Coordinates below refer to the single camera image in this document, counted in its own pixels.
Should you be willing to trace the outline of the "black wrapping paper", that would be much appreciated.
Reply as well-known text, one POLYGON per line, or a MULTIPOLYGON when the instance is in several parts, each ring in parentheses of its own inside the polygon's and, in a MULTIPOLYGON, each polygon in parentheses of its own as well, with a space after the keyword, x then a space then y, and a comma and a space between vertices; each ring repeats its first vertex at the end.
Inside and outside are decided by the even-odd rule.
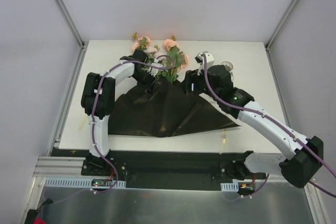
POLYGON ((172 137, 236 127, 199 95, 185 95, 180 83, 160 79, 151 93, 137 85, 120 95, 108 121, 110 135, 172 137))

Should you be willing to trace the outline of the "pink artificial flower bouquet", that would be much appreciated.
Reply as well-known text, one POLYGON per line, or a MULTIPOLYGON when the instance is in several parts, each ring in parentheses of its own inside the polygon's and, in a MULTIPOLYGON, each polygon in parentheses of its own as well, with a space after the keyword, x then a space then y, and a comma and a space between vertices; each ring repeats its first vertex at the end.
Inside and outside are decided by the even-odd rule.
POLYGON ((166 39, 161 47, 152 44, 148 36, 138 36, 137 33, 132 35, 132 40, 134 41, 132 52, 135 52, 136 49, 142 50, 147 55, 146 64, 164 68, 164 70, 159 70, 145 67, 148 71, 153 70, 156 77, 164 77, 173 83, 179 77, 179 72, 188 65, 188 55, 181 50, 175 36, 166 39))

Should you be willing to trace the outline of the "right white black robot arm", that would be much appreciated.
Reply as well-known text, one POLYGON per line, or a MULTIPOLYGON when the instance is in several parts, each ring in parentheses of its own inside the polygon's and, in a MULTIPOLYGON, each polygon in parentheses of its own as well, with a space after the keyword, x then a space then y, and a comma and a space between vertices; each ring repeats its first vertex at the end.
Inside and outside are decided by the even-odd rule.
POLYGON ((321 168, 323 141, 308 138, 280 123, 246 91, 236 88, 223 65, 204 70, 189 70, 181 86, 186 94, 206 94, 222 111, 254 128, 277 149, 279 155, 246 151, 232 167, 238 179, 248 179, 254 173, 282 175, 295 187, 303 188, 321 168))

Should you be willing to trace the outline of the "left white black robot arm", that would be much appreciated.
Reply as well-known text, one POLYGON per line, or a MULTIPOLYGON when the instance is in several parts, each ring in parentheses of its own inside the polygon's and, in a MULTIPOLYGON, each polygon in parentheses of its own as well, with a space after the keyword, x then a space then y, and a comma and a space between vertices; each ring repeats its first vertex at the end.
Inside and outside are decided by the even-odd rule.
POLYGON ((146 87, 155 80, 155 75, 164 67, 155 60, 146 62, 145 52, 136 50, 129 57, 120 58, 118 64, 103 74, 87 74, 81 107, 88 117, 91 135, 89 153, 97 158, 106 157, 110 152, 108 144, 108 120, 115 103, 115 88, 126 78, 132 77, 146 87))

